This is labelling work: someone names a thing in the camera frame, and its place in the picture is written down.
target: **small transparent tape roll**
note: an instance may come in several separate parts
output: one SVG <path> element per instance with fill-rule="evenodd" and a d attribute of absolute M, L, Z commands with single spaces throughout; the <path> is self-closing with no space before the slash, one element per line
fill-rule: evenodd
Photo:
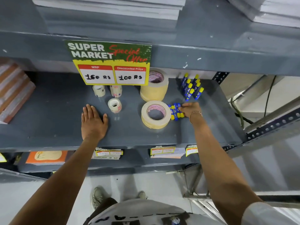
<path fill-rule="evenodd" d="M 93 91 L 96 96 L 102 97 L 105 95 L 105 87 L 104 85 L 93 85 Z"/>
<path fill-rule="evenodd" d="M 111 85 L 110 93 L 115 98 L 120 97 L 122 95 L 122 85 Z"/>
<path fill-rule="evenodd" d="M 140 95 L 146 102 L 151 100 L 162 101 L 169 85 L 167 74 L 156 68 L 150 68 L 149 82 L 147 86 L 141 86 Z"/>
<path fill-rule="evenodd" d="M 122 104 L 119 99 L 110 99 L 107 104 L 109 109 L 115 114 L 119 113 L 122 110 Z"/>
<path fill-rule="evenodd" d="M 148 113 L 154 109 L 159 110 L 163 113 L 163 118 L 161 120 L 154 120 L 151 117 L 149 117 Z M 161 101 L 153 100 L 144 104 L 144 106 L 142 107 L 141 117 L 142 122 L 148 128 L 161 129 L 169 123 L 171 119 L 171 111 L 167 104 Z"/>

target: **forearm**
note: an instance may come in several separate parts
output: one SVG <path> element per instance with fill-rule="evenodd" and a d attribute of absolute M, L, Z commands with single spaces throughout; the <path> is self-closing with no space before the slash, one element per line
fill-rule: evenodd
<path fill-rule="evenodd" d="M 211 198 L 228 224 L 240 223 L 245 209 L 261 201 L 235 162 L 221 148 L 200 114 L 191 117 L 201 166 Z"/>
<path fill-rule="evenodd" d="M 10 225 L 66 224 L 98 140 L 85 138 L 77 151 L 22 207 Z"/>

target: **shelf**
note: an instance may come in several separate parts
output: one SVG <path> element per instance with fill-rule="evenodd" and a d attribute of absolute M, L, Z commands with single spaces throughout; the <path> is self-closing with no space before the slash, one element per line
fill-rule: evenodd
<path fill-rule="evenodd" d="M 8 125 L 0 125 L 0 151 L 49 151 L 76 150 L 81 142 L 81 112 L 87 103 L 101 113 L 107 113 L 109 128 L 99 147 L 104 148 L 151 148 L 161 145 L 195 144 L 193 127 L 188 118 L 170 121 L 154 130 L 141 120 L 145 101 L 140 97 L 138 86 L 122 86 L 119 98 L 122 110 L 114 114 L 107 106 L 112 98 L 106 87 L 104 97 L 94 95 L 92 86 L 85 85 L 75 73 L 32 73 L 29 75 L 36 89 Z M 245 133 L 237 121 L 220 86 L 213 80 L 202 80 L 205 88 L 198 100 L 203 116 L 221 146 L 244 142 Z M 163 100 L 166 104 L 183 103 L 175 79 Z"/>
<path fill-rule="evenodd" d="M 24 152 L 18 163 L 22 173 L 52 172 L 61 165 L 34 165 L 25 163 L 29 152 Z M 182 170 L 185 165 L 199 163 L 198 154 L 191 154 L 181 159 L 155 158 L 149 156 L 149 149 L 125 149 L 119 160 L 92 159 L 88 167 L 89 176 L 144 173 L 152 171 Z"/>
<path fill-rule="evenodd" d="M 0 56 L 71 61 L 63 40 L 114 41 L 151 44 L 157 68 L 300 75 L 300 29 L 251 22 L 226 0 L 186 0 L 177 22 L 31 0 L 3 0 L 0 18 Z"/>

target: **yellow tape roll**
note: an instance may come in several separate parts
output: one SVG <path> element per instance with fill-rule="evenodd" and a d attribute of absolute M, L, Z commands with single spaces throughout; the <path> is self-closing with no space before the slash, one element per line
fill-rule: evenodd
<path fill-rule="evenodd" d="M 169 78 L 167 74 L 156 68 L 150 68 L 147 86 L 141 86 L 140 95 L 146 102 L 151 100 L 162 101 L 168 90 Z"/>
<path fill-rule="evenodd" d="M 151 117 L 149 117 L 148 113 L 151 110 L 159 110 L 163 113 L 163 119 L 161 120 L 154 120 Z M 171 111 L 167 104 L 161 101 L 149 101 L 144 104 L 142 107 L 142 122 L 145 126 L 151 129 L 161 129 L 165 127 L 170 119 L 171 119 Z"/>

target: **shoe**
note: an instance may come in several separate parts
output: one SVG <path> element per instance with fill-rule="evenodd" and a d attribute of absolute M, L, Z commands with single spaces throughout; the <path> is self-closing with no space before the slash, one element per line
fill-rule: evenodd
<path fill-rule="evenodd" d="M 97 186 L 91 194 L 91 204 L 94 210 L 96 210 L 96 208 L 98 208 L 98 206 L 102 203 L 103 198 L 102 187 Z"/>
<path fill-rule="evenodd" d="M 148 197 L 146 196 L 144 191 L 140 191 L 139 194 L 137 195 L 137 198 L 146 200 Z"/>

